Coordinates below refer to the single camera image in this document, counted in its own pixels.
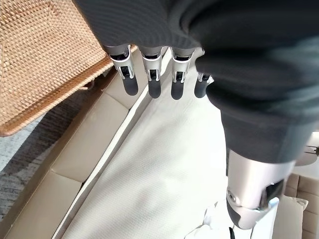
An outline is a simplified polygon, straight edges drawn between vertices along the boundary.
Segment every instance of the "floor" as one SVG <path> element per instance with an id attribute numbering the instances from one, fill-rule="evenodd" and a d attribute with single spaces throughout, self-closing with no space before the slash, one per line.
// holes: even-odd
<path id="1" fill-rule="evenodd" d="M 18 133 L 0 138 L 0 221 L 93 92 L 77 91 Z"/>

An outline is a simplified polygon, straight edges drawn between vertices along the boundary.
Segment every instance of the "woven rattan basket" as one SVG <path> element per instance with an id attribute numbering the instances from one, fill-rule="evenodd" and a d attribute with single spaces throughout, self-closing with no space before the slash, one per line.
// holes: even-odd
<path id="1" fill-rule="evenodd" d="M 0 0 L 0 136 L 112 65 L 71 0 Z"/>

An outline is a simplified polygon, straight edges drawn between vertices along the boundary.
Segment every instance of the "black fingertip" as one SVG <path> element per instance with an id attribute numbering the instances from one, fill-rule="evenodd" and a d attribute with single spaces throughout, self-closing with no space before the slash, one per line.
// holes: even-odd
<path id="1" fill-rule="evenodd" d="M 123 80 L 123 84 L 126 93 L 128 93 L 130 96 L 135 96 L 138 93 L 139 87 L 136 76 L 134 76 L 133 78 L 126 77 Z"/>
<path id="2" fill-rule="evenodd" d="M 176 83 L 172 82 L 171 84 L 171 96 L 174 100 L 179 100 L 183 95 L 184 83 L 177 81 Z"/>
<path id="3" fill-rule="evenodd" d="M 156 99 L 160 97 L 160 81 L 151 80 L 149 81 L 149 94 L 152 98 Z"/>

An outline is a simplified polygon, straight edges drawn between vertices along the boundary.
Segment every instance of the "robotic finger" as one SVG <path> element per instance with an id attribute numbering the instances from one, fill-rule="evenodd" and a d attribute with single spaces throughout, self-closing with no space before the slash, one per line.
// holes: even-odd
<path id="1" fill-rule="evenodd" d="M 104 46 L 104 50 L 112 59 L 116 70 L 121 75 L 125 91 L 130 96 L 136 95 L 139 91 L 139 87 L 134 72 L 130 46 Z"/>

